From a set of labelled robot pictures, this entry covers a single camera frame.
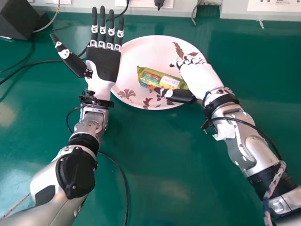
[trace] white label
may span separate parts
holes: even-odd
[[[176,79],[172,79],[172,78],[169,78],[167,76],[163,76],[162,79],[161,79],[161,82],[162,83],[165,83],[167,85],[170,85],[170,86],[173,86],[173,87],[178,87],[179,84],[180,84],[180,81],[176,80]]]
[[[301,0],[249,0],[248,11],[301,12]]]

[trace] black strap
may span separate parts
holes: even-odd
[[[239,104],[239,100],[232,94],[226,94],[216,98],[210,104],[208,104],[204,109],[204,114],[208,119],[211,119],[212,113],[222,104],[234,102],[235,104]]]

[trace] black cable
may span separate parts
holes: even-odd
[[[72,110],[70,110],[70,111],[67,113],[67,115],[66,115],[66,118],[65,118],[65,120],[66,120],[66,125],[67,125],[67,128],[68,128],[68,130],[69,130],[69,132],[70,132],[71,134],[73,133],[73,131],[72,131],[72,129],[71,129],[70,126],[69,126],[69,121],[68,121],[69,116],[70,116],[70,114],[71,114],[72,112],[75,112],[75,111],[80,110],[80,109],[83,109],[83,108],[84,108],[84,106],[81,106],[81,107],[75,107],[75,108],[73,108]]]
[[[61,60],[41,60],[41,61],[35,61],[35,62],[29,63],[29,64],[25,64],[22,67],[19,67],[17,70],[13,71],[11,74],[9,74],[4,79],[2,79],[0,81],[0,85],[3,84],[4,82],[6,82],[8,79],[13,77],[16,73],[18,73],[19,71],[21,71],[22,69],[24,69],[26,67],[31,67],[31,66],[43,64],[43,63],[59,63],[59,62],[61,62]]]
[[[162,3],[158,5],[158,11],[160,11],[160,9],[163,6],[164,2],[165,2],[165,0],[163,0]]]
[[[272,145],[273,149],[275,150],[276,154],[278,155],[278,159],[279,160],[283,160],[281,153],[279,152],[276,144],[274,143],[274,141],[265,133],[263,132],[261,129],[259,129],[257,126],[254,126],[246,121],[240,120],[240,119],[235,119],[235,118],[231,118],[231,117],[217,117],[217,118],[213,118],[210,119],[210,122],[216,121],[216,120],[229,120],[229,121],[236,121],[239,123],[242,123],[246,126],[249,126],[255,130],[257,130],[257,132],[265,139],[267,139],[269,141],[269,143]]]
[[[126,6],[126,8],[125,8],[119,15],[115,16],[115,18],[118,18],[118,17],[120,17],[121,15],[125,14],[125,12],[126,12],[127,9],[128,9],[129,1],[130,1],[130,0],[127,0],[127,6]],[[85,49],[84,49],[80,54],[78,54],[79,57],[81,57],[81,56],[86,52],[87,46],[88,46],[88,44],[86,45]],[[2,72],[5,72],[5,71],[7,71],[7,70],[9,70],[9,69],[11,69],[11,68],[13,68],[13,67],[19,65],[20,63],[22,63],[23,61],[25,61],[27,58],[29,58],[30,55],[31,55],[31,53],[30,53],[25,59],[23,59],[22,61],[18,62],[17,64],[15,64],[15,65],[12,66],[12,67],[9,67],[9,68],[5,69],[5,70],[2,71]],[[3,84],[4,82],[6,82],[8,79],[10,79],[11,77],[13,77],[16,73],[18,73],[20,70],[22,70],[22,69],[24,69],[24,68],[26,68],[26,67],[34,66],[34,65],[38,65],[38,64],[43,64],[43,63],[58,63],[58,62],[62,62],[62,60],[43,60],[43,61],[35,61],[35,62],[26,64],[26,65],[23,65],[22,67],[18,68],[17,70],[15,70],[15,71],[12,72],[11,74],[9,74],[9,75],[8,75],[7,77],[5,77],[3,80],[1,80],[1,81],[0,81],[0,85]]]
[[[129,192],[128,192],[128,182],[127,182],[127,177],[126,174],[124,173],[122,167],[115,161],[113,160],[111,157],[109,157],[107,154],[98,151],[99,154],[103,155],[104,157],[110,159],[120,170],[121,175],[123,177],[123,182],[124,182],[124,188],[126,190],[126,216],[124,218],[124,226],[127,226],[127,220],[128,220],[128,209],[129,209]]]
[[[66,115],[66,124],[67,124],[67,128],[69,130],[69,132],[72,134],[73,131],[72,129],[70,128],[69,126],[69,122],[68,122],[68,119],[69,119],[69,116],[72,112],[74,111],[77,111],[77,110],[80,110],[84,108],[84,106],[81,106],[81,107],[75,107],[73,108],[72,110],[70,110],[67,115]],[[127,182],[127,177],[126,177],[126,174],[124,173],[124,170],[122,169],[122,167],[114,160],[112,159],[110,156],[108,156],[107,154],[103,153],[103,152],[100,152],[98,151],[99,154],[103,155],[104,157],[110,159],[120,170],[121,172],[121,175],[123,177],[123,181],[124,181],[124,187],[125,187],[125,191],[126,191],[126,216],[125,216],[125,219],[124,219],[124,226],[127,226],[127,220],[128,220],[128,209],[129,209],[129,192],[128,192],[128,182]]]
[[[31,46],[31,49],[30,49],[29,53],[22,60],[20,60],[19,62],[17,62],[16,64],[14,64],[14,65],[12,65],[12,66],[10,66],[10,67],[8,67],[8,68],[0,71],[0,74],[4,73],[4,72],[6,72],[6,71],[8,71],[8,70],[10,70],[10,69],[18,66],[19,64],[23,63],[24,61],[28,60],[30,58],[30,56],[33,54],[33,52],[34,52],[34,44],[35,44],[34,43],[34,39],[32,38],[32,46]]]
[[[125,14],[125,12],[126,12],[127,9],[128,9],[129,3],[130,3],[130,0],[127,0],[127,6],[125,7],[125,9],[124,9],[120,14],[118,14],[118,15],[116,15],[116,16],[114,17],[115,19],[118,18],[118,17],[120,17],[121,15],[124,15],[124,14]],[[87,46],[88,46],[89,44],[90,44],[90,42],[86,45],[86,47],[84,48],[84,50],[83,50],[80,54],[78,54],[79,57],[81,57],[81,56],[86,52]]]

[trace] snack package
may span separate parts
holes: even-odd
[[[164,89],[188,89],[184,80],[163,72],[137,66],[138,80],[141,86],[154,90],[156,87]]]

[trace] black speaker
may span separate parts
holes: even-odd
[[[27,40],[39,20],[27,0],[0,0],[0,36]]]

